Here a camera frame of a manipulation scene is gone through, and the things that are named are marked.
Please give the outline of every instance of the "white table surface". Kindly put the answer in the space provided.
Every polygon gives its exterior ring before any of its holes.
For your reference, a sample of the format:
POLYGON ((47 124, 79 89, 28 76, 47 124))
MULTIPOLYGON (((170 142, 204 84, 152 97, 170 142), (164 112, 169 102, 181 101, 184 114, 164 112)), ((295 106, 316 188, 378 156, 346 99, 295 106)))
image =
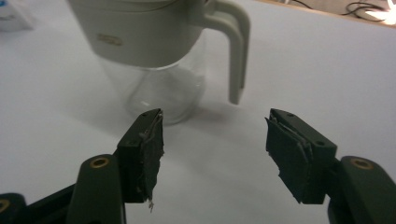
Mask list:
MULTIPOLYGON (((165 127, 155 207, 128 223, 328 223, 327 202, 297 204, 265 151, 270 108, 304 119, 396 179, 396 31, 321 13, 237 1, 252 21, 247 87, 227 102, 227 39, 207 32, 205 95, 165 127)), ((113 153, 134 121, 121 108, 65 1, 30 0, 33 31, 0 33, 0 192, 33 203, 113 153)))

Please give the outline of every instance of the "pitcher handle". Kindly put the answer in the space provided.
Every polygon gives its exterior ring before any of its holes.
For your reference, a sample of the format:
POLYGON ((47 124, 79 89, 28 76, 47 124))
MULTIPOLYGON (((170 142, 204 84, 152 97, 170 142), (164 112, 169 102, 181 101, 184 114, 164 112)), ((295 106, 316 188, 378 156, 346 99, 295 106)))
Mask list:
POLYGON ((250 21, 248 14, 227 0, 190 0, 190 23, 218 30, 230 40, 229 100, 237 105, 245 86, 250 21))

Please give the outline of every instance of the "clear plastic pitcher body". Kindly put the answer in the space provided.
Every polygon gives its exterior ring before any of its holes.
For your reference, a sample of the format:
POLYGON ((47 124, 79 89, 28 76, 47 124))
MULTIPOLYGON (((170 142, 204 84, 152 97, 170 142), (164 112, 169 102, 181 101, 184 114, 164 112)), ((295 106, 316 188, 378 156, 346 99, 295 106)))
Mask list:
POLYGON ((205 34, 177 63, 161 68, 135 67, 100 58, 125 108, 133 115, 161 108, 163 122, 186 119, 205 89, 205 34))

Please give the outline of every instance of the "white tabletop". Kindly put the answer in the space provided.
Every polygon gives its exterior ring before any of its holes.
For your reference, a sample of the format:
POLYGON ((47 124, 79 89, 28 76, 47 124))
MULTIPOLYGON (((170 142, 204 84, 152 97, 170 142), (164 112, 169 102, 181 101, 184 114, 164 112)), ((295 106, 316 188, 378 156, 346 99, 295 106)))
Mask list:
MULTIPOLYGON (((247 85, 227 102, 227 39, 207 32, 205 95, 165 127, 155 207, 128 223, 328 223, 327 203, 297 204, 265 151, 270 108, 304 119, 337 158, 376 161, 396 179, 396 31, 308 10, 238 1, 252 21, 247 85)), ((0 34, 0 193, 33 203, 113 153, 123 111, 65 1, 30 0, 33 31, 0 34)))

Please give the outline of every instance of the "printed logo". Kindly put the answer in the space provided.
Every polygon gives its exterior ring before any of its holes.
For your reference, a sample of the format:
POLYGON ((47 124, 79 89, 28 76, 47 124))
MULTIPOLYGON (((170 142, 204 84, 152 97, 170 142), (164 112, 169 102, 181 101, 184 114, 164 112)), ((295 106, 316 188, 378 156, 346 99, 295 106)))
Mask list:
POLYGON ((121 46, 122 45, 122 40, 116 36, 113 35, 102 35, 98 34, 97 39, 99 41, 103 41, 109 45, 115 45, 115 46, 121 46))

